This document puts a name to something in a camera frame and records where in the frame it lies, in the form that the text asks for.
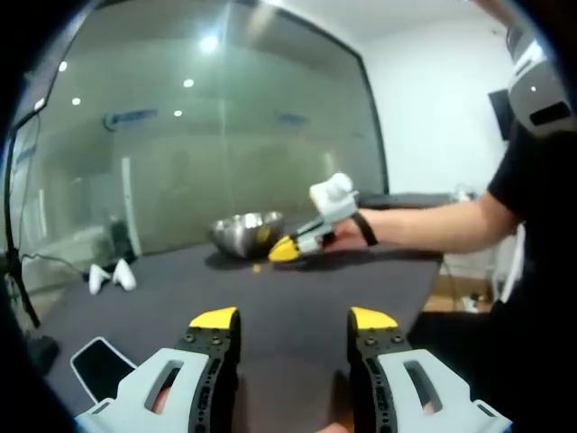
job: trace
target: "phone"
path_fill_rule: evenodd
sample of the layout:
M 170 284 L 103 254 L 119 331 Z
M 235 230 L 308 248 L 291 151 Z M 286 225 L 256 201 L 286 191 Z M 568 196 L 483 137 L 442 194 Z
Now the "phone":
M 115 399 L 118 383 L 136 369 L 133 362 L 101 336 L 72 355 L 70 366 L 94 403 L 109 397 Z

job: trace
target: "glass wall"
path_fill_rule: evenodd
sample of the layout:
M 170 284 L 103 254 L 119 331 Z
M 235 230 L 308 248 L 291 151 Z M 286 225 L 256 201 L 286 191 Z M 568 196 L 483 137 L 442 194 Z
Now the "glass wall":
M 60 69 L 17 140 L 25 253 L 105 262 L 118 221 L 137 253 L 201 243 L 217 218 L 309 210 L 308 187 L 337 170 L 385 188 L 358 58 L 269 6 L 112 3 Z

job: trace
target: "table surface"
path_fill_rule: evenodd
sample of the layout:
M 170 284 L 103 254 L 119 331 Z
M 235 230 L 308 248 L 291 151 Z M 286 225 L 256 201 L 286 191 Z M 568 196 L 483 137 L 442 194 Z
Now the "table surface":
M 371 251 L 319 256 L 298 266 L 239 263 L 212 245 L 133 263 L 138 288 L 106 285 L 97 296 L 79 282 L 63 294 L 40 332 L 60 345 L 48 381 L 73 415 L 92 406 L 69 366 L 95 336 L 139 364 L 173 347 L 195 316 L 241 312 L 234 431 L 316 431 L 350 408 L 346 316 L 351 306 L 387 312 L 408 329 L 438 274 L 438 254 Z

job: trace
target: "black strap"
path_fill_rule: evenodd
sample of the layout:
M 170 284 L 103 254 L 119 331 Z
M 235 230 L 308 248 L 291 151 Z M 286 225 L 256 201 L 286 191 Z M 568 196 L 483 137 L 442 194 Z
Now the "black strap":
M 361 230 L 362 237 L 368 246 L 374 246 L 379 243 L 377 241 L 377 237 L 375 236 L 375 232 L 372 231 L 371 226 L 369 223 L 367 223 L 367 220 L 364 219 L 364 216 L 362 216 L 359 212 L 355 212 L 351 218 L 359 227 L 359 230 Z

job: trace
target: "stainless steel bowl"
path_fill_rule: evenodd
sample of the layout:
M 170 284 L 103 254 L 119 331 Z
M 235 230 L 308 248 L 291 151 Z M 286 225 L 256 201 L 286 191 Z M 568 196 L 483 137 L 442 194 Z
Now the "stainless steel bowl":
M 223 253 L 243 259 L 266 257 L 283 233 L 280 212 L 235 215 L 210 226 L 209 236 Z

